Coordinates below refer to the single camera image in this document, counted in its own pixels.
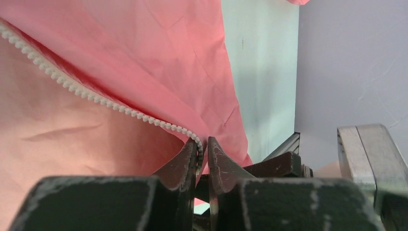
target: pink cloth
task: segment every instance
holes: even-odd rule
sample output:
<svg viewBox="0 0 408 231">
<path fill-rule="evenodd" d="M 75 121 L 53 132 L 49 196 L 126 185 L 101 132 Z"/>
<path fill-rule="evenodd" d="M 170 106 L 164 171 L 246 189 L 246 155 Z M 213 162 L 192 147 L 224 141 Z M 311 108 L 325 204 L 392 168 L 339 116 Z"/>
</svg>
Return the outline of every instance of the pink cloth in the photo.
<svg viewBox="0 0 408 231">
<path fill-rule="evenodd" d="M 295 5 L 305 5 L 310 0 L 288 0 L 288 2 L 295 4 Z"/>
<path fill-rule="evenodd" d="M 0 18 L 83 86 L 186 128 L 204 147 L 215 136 L 251 164 L 219 0 L 1 0 Z M 75 96 L 20 45 L 0 45 L 0 230 L 44 176 L 149 175 L 187 140 Z"/>
</svg>

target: lavender wall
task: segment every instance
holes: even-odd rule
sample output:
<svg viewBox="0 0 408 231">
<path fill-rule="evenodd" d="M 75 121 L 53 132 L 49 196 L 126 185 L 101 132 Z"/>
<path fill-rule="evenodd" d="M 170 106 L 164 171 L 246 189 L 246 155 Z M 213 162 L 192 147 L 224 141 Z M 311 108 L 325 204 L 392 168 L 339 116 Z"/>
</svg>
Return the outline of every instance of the lavender wall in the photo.
<svg viewBox="0 0 408 231">
<path fill-rule="evenodd" d="M 386 125 L 408 157 L 408 1 L 300 7 L 295 131 L 302 159 L 337 160 L 336 127 Z"/>
</svg>

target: wrinkled fabric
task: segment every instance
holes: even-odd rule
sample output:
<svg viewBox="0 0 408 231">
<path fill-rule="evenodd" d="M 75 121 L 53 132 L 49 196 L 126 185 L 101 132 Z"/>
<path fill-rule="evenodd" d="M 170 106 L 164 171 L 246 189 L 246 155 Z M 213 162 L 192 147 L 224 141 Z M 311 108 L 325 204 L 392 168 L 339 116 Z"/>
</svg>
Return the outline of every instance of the wrinkled fabric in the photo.
<svg viewBox="0 0 408 231">
<path fill-rule="evenodd" d="M 0 48 L 0 230 L 44 176 L 149 175 L 184 145 L 67 91 L 6 40 Z"/>
<path fill-rule="evenodd" d="M 0 18 L 90 89 L 252 163 L 219 0 L 0 0 Z M 75 96 L 4 39 L 0 52 L 1 230 L 44 176 L 149 175 L 188 138 Z"/>
</svg>

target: zipper teeth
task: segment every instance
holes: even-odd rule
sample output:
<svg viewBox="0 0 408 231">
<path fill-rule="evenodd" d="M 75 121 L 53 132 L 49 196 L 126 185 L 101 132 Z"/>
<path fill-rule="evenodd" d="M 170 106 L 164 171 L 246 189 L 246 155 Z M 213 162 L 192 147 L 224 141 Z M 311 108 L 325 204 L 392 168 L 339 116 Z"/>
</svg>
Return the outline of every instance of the zipper teeth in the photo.
<svg viewBox="0 0 408 231">
<path fill-rule="evenodd" d="M 124 112 L 126 115 L 131 115 L 132 117 L 141 119 L 144 122 L 148 122 L 149 124 L 170 129 L 172 131 L 181 132 L 192 138 L 198 146 L 197 173 L 201 170 L 201 165 L 204 158 L 203 143 L 195 133 L 186 128 L 182 128 L 175 124 L 170 124 L 163 120 L 159 120 L 152 116 L 146 115 L 138 110 L 132 109 L 131 107 L 123 103 L 115 103 L 114 101 L 86 88 L 81 83 L 63 72 L 60 68 L 56 67 L 52 62 L 44 57 L 44 55 L 38 52 L 34 47 L 30 46 L 25 40 L 23 40 L 18 34 L 16 34 L 12 29 L 10 29 L 2 22 L 0 22 L 0 33 L 4 39 L 7 39 L 9 43 L 20 49 L 23 54 L 26 54 L 27 58 L 32 60 L 35 65 L 38 65 L 39 69 L 43 70 L 46 75 L 51 75 L 51 78 L 56 80 L 58 84 L 61 84 L 62 87 L 67 88 L 75 95 L 81 96 L 83 99 L 87 98 L 89 101 L 94 101 L 95 103 L 99 103 L 100 105 L 105 105 L 106 107 L 112 108 L 113 110 L 118 110 L 121 113 Z"/>
</svg>

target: metal clamp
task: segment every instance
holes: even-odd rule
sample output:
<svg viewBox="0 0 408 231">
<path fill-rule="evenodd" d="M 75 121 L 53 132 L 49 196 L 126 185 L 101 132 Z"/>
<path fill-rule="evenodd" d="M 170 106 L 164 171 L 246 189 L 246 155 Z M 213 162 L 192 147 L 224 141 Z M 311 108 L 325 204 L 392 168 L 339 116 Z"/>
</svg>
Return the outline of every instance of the metal clamp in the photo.
<svg viewBox="0 0 408 231">
<path fill-rule="evenodd" d="M 403 224 L 402 219 L 408 219 L 408 167 L 387 128 L 380 124 L 338 128 L 338 143 L 342 176 L 360 186 L 384 224 L 390 219 Z M 405 203 L 405 209 L 387 202 L 394 197 Z M 408 225 L 396 230 L 406 231 Z"/>
</svg>

